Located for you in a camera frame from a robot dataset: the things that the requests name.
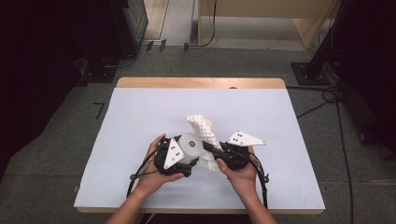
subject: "white crumpled object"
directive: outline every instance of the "white crumpled object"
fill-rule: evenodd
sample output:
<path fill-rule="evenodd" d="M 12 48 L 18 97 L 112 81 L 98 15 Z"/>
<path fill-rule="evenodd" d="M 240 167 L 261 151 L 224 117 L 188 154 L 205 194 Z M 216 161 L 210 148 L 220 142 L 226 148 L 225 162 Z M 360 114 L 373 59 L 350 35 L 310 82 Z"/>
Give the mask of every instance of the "white crumpled object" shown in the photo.
<path fill-rule="evenodd" d="M 190 115 L 187 116 L 187 121 L 194 129 L 195 134 L 202 137 L 202 140 L 213 145 L 213 147 L 222 150 L 219 141 L 216 139 L 216 136 L 213 134 L 213 123 L 210 119 L 205 118 L 202 115 Z M 209 170 L 218 171 L 219 166 L 213 157 L 211 152 L 205 150 L 205 152 L 201 156 L 202 159 L 207 160 L 209 165 Z"/>

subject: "hand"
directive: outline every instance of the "hand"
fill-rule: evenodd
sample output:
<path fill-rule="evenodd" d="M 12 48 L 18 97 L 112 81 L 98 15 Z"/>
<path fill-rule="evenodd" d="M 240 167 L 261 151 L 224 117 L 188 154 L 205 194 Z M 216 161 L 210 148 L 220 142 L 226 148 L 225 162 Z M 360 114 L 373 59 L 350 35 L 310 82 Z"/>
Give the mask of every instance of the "hand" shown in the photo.
<path fill-rule="evenodd" d="M 165 138 L 165 134 L 158 136 L 149 145 L 146 157 L 155 149 L 157 149 L 157 146 L 160 144 L 163 138 Z M 147 174 L 147 175 L 140 176 L 139 182 L 137 183 L 137 186 L 134 189 L 134 191 L 143 194 L 145 197 L 148 197 L 150 194 L 157 191 L 164 183 L 173 182 L 184 176 L 182 173 L 174 174 L 174 175 L 160 174 L 159 172 L 157 172 L 157 168 L 154 165 L 154 156 L 152 156 L 151 159 L 148 160 L 148 166 L 146 167 L 146 170 L 143 172 L 143 174 Z"/>
<path fill-rule="evenodd" d="M 248 151 L 254 154 L 253 147 L 248 147 Z M 232 171 L 222 159 L 217 159 L 218 166 L 222 173 L 227 175 L 231 185 L 239 197 L 244 198 L 249 194 L 256 194 L 256 169 L 248 163 L 244 169 Z"/>

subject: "forearm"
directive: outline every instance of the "forearm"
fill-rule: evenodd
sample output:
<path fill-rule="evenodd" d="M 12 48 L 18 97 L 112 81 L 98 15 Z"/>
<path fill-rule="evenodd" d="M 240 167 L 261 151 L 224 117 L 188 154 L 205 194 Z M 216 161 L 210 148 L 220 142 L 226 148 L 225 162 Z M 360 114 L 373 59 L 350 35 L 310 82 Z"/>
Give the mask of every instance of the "forearm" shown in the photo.
<path fill-rule="evenodd" d="M 264 207 L 256 193 L 240 196 L 253 224 L 276 223 L 270 212 Z"/>
<path fill-rule="evenodd" d="M 120 206 L 119 210 L 107 221 L 106 224 L 123 224 L 135 223 L 140 206 L 146 200 L 147 196 L 139 191 L 133 191 L 125 202 Z"/>

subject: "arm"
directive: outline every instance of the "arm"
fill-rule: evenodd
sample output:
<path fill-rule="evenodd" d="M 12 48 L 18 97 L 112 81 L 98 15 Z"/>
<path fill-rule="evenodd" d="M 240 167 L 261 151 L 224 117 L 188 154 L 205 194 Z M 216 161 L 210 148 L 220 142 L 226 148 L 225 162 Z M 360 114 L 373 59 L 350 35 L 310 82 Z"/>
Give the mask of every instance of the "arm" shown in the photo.
<path fill-rule="evenodd" d="M 157 148 L 157 146 L 160 144 L 161 139 L 163 139 L 164 137 L 165 134 L 158 136 L 154 140 L 154 142 L 149 145 L 146 157 Z M 157 168 L 151 160 L 148 162 L 148 167 L 145 170 L 145 174 L 155 171 L 157 171 Z M 183 174 L 162 175 L 158 172 L 150 175 L 142 175 L 139 178 L 139 182 L 137 183 L 136 188 L 134 188 L 129 197 L 121 205 L 119 210 L 114 213 L 113 216 L 107 221 L 107 224 L 135 223 L 138 212 L 140 210 L 140 206 L 149 195 L 157 191 L 157 189 L 159 189 L 164 183 L 173 182 L 183 176 Z"/>
<path fill-rule="evenodd" d="M 254 153 L 252 147 L 249 147 L 249 151 Z M 251 222 L 253 224 L 276 223 L 257 195 L 257 173 L 253 165 L 249 163 L 242 170 L 232 171 L 221 159 L 217 159 L 217 162 L 220 170 L 227 175 L 227 179 L 230 180 L 233 189 L 246 207 Z"/>

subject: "table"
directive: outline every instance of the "table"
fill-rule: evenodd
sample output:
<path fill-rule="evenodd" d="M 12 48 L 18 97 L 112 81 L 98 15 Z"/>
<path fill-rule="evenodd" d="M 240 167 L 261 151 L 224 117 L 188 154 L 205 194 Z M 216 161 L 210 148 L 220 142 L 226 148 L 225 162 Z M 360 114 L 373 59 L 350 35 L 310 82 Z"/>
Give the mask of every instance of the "table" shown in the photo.
<path fill-rule="evenodd" d="M 75 207 L 87 213 L 116 211 L 125 200 L 129 175 L 137 170 L 149 143 L 162 132 L 168 137 L 193 132 L 186 117 L 195 113 L 213 121 L 219 141 L 239 129 L 267 142 L 265 147 L 254 148 L 269 174 L 266 186 L 271 213 L 318 214 L 325 209 L 283 80 L 202 77 L 119 80 L 84 171 Z M 209 171 L 200 161 L 190 177 L 167 183 L 152 194 L 141 212 L 247 211 L 226 177 Z"/>
<path fill-rule="evenodd" d="M 213 17 L 291 18 L 304 47 L 310 49 L 337 0 L 199 0 L 198 45 L 201 45 L 203 16 Z"/>

